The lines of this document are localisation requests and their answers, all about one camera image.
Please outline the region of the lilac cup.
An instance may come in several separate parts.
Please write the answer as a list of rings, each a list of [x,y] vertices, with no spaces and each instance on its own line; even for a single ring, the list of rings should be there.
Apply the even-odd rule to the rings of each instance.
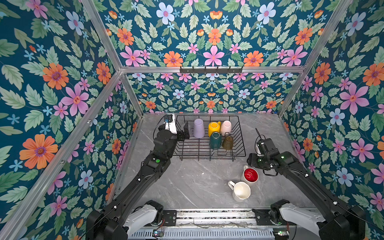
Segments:
[[[204,121],[202,119],[194,120],[194,137],[197,139],[202,139],[205,136],[205,127]]]

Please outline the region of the yellow mug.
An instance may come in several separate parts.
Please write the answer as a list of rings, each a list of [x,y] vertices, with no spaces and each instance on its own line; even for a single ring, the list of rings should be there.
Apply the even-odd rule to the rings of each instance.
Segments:
[[[208,126],[209,137],[214,133],[220,133],[221,130],[221,122],[210,122]]]

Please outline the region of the dark green mug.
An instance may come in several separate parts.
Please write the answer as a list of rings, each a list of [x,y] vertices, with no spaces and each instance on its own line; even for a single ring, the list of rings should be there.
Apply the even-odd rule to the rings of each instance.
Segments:
[[[209,143],[210,149],[212,150],[218,150],[222,146],[222,135],[220,133],[214,132],[210,136],[210,143]]]

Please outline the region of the pale pink mug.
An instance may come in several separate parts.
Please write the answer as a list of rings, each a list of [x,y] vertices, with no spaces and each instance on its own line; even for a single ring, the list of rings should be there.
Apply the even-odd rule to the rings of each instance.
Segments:
[[[232,131],[232,123],[230,121],[224,121],[221,123],[220,133],[222,136],[229,135]]]

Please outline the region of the olive glass cup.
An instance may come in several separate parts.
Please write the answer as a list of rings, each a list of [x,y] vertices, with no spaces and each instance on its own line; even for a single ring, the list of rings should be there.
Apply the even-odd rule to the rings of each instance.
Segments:
[[[229,133],[226,133],[222,143],[222,148],[227,151],[230,151],[233,149],[233,146],[234,146],[233,137]]]

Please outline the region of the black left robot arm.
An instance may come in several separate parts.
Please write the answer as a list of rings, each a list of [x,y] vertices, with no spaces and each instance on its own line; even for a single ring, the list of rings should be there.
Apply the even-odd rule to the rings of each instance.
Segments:
[[[175,122],[160,126],[154,138],[154,149],[125,189],[101,211],[92,211],[87,217],[83,240],[126,240],[148,224],[159,224],[164,207],[148,201],[140,209],[134,206],[144,193],[165,173],[171,164],[176,146],[189,139],[189,125],[177,131]]]

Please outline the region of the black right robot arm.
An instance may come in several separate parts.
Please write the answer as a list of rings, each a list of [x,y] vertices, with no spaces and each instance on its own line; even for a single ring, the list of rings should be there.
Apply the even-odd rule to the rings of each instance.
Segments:
[[[290,222],[305,228],[322,240],[363,240],[366,236],[366,213],[359,206],[349,207],[312,176],[290,152],[280,153],[272,139],[259,138],[248,165],[263,172],[274,170],[291,181],[318,209],[318,215],[293,205],[288,200],[271,204],[270,220],[274,224]]]

